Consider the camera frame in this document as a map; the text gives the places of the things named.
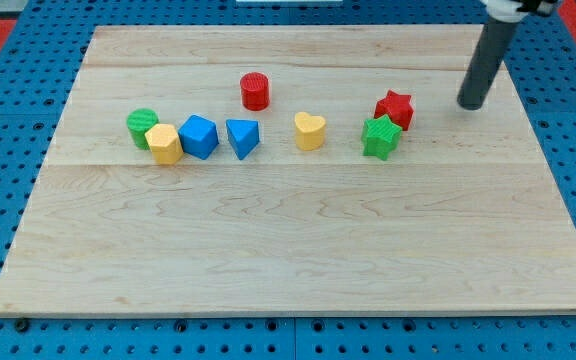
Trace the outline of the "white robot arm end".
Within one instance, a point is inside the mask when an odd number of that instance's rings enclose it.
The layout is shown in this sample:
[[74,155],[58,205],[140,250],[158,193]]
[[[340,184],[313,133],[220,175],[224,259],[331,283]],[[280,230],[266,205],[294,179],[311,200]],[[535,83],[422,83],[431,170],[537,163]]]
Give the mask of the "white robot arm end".
[[527,15],[549,17],[562,0],[480,0],[488,15],[504,23],[519,23]]

